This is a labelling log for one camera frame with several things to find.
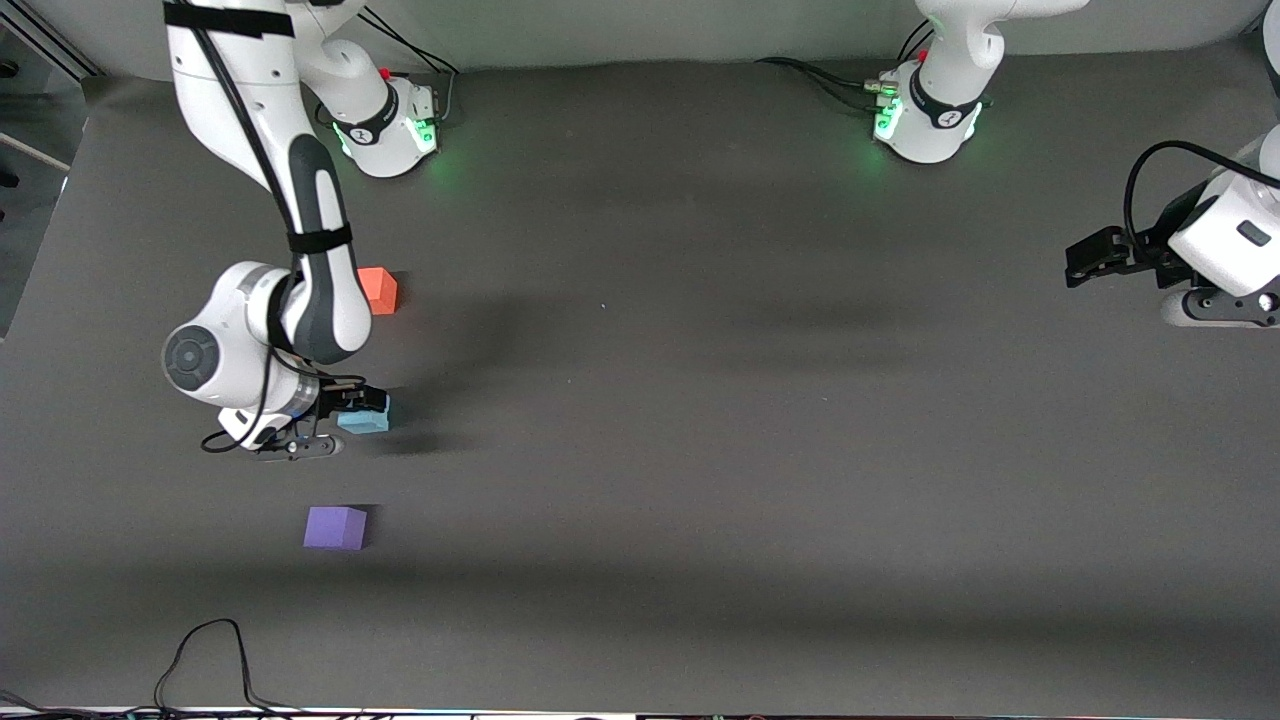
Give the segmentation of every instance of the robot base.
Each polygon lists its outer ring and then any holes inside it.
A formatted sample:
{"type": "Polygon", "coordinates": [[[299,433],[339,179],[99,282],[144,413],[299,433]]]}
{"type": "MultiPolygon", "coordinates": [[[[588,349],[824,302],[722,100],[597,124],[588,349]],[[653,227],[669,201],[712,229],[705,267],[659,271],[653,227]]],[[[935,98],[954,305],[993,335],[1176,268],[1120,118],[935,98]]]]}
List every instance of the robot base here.
{"type": "MultiPolygon", "coordinates": [[[[899,87],[905,88],[919,68],[920,63],[911,60],[897,69],[881,73],[881,79],[895,81],[899,87]]],[[[966,140],[973,137],[974,122],[980,113],[979,102],[978,108],[955,127],[940,129],[933,127],[933,120],[924,110],[916,108],[910,94],[904,92],[881,110],[872,137],[913,163],[932,165],[950,159],[966,140]]]]}
{"type": "Polygon", "coordinates": [[[361,145],[347,137],[337,123],[334,132],[342,141],[342,151],[356,161],[367,176],[392,178],[413,169],[422,159],[435,152],[438,146],[435,122],[435,95],[430,87],[421,87],[404,78],[388,81],[396,92],[398,117],[381,132],[376,142],[361,145]]]}

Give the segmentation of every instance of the cube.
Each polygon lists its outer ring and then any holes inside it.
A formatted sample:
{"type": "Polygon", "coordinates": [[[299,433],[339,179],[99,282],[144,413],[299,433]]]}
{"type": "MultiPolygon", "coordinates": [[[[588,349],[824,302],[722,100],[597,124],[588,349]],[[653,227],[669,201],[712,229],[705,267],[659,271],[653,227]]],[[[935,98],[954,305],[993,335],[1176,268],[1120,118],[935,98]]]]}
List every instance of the cube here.
{"type": "Polygon", "coordinates": [[[357,436],[367,433],[385,433],[390,429],[392,398],[387,396],[387,407],[381,413],[376,410],[355,410],[338,413],[338,427],[357,436]]]}
{"type": "Polygon", "coordinates": [[[365,546],[365,511],[355,507],[312,507],[302,547],[360,550],[365,546]]]}
{"type": "Polygon", "coordinates": [[[374,315],[390,315],[396,311],[396,278],[387,268],[360,268],[360,287],[369,299],[369,309],[374,315]]]}

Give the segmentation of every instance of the purple cube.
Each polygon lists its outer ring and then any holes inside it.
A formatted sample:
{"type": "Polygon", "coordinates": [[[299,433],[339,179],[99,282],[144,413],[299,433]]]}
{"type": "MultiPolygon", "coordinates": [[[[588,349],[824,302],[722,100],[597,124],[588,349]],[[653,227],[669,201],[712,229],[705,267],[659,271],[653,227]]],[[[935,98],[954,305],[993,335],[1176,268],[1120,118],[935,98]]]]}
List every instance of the purple cube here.
{"type": "Polygon", "coordinates": [[[302,547],[360,550],[365,546],[365,511],[355,507],[312,507],[302,547]]]}

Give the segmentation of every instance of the cable connector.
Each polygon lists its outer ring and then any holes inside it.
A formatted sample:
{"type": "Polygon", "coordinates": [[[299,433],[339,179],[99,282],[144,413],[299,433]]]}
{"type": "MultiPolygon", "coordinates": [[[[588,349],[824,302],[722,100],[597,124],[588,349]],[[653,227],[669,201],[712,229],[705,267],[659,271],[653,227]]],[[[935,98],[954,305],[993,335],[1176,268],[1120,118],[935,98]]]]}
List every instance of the cable connector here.
{"type": "Polygon", "coordinates": [[[897,97],[897,81],[864,79],[863,90],[873,95],[883,95],[884,97],[897,97]]]}

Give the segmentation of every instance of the light blue cube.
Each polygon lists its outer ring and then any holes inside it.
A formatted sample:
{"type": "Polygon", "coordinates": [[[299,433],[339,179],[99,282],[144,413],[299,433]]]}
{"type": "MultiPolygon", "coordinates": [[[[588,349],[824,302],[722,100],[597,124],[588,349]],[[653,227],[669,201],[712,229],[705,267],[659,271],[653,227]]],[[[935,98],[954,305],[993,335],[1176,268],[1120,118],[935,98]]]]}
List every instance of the light blue cube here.
{"type": "Polygon", "coordinates": [[[387,409],[381,413],[372,410],[360,410],[356,413],[338,413],[338,427],[357,436],[369,433],[385,433],[392,423],[388,414],[392,411],[392,398],[387,396],[387,409]]]}

